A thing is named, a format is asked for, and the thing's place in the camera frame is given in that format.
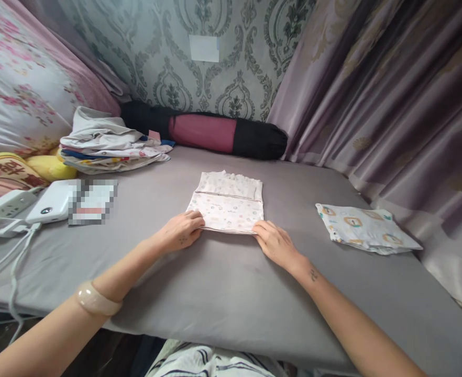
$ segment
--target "printed fabric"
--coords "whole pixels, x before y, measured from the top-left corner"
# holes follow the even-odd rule
[[[202,213],[202,229],[256,234],[252,227],[264,220],[262,182],[226,171],[202,173],[188,210]]]
[[[0,152],[49,154],[80,105],[119,114],[96,75],[23,5],[7,2],[0,1]]]
[[[393,221],[384,209],[360,209],[316,204],[332,241],[380,255],[423,248]]]
[[[173,148],[161,140],[126,128],[109,113],[80,106],[74,114],[70,135],[60,139],[65,165],[87,174],[127,171],[156,161],[168,161]]]
[[[0,153],[0,197],[12,190],[29,190],[48,185],[49,182],[41,178],[20,156]]]
[[[273,359],[247,352],[196,345],[169,339],[146,377],[218,376],[287,377]]]

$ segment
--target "forearm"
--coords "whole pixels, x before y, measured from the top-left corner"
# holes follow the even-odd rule
[[[303,256],[289,271],[315,302],[331,330],[364,377],[426,376],[363,311]]]
[[[93,281],[98,292],[120,302],[159,256],[146,240]],[[90,314],[70,297],[0,354],[0,376],[59,376],[108,317]]]

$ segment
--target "white baby onesie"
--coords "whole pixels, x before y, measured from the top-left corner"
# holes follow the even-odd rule
[[[252,227],[264,220],[262,182],[226,171],[201,173],[188,210],[199,210],[202,229],[234,234],[256,234]]]

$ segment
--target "wrist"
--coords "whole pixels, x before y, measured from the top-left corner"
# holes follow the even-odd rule
[[[314,268],[311,261],[301,253],[297,253],[294,258],[292,258],[291,263],[289,263],[286,268],[287,272],[290,273],[296,280],[299,280],[299,277],[303,275],[306,271]]]
[[[143,255],[154,256],[156,258],[161,257],[165,254],[165,246],[155,236],[147,238],[141,241],[136,249],[138,249]]]

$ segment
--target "wrist tattoo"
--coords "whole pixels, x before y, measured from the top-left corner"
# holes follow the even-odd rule
[[[318,279],[318,275],[316,274],[314,269],[311,269],[310,276],[311,276],[311,281],[315,281],[316,279]]]

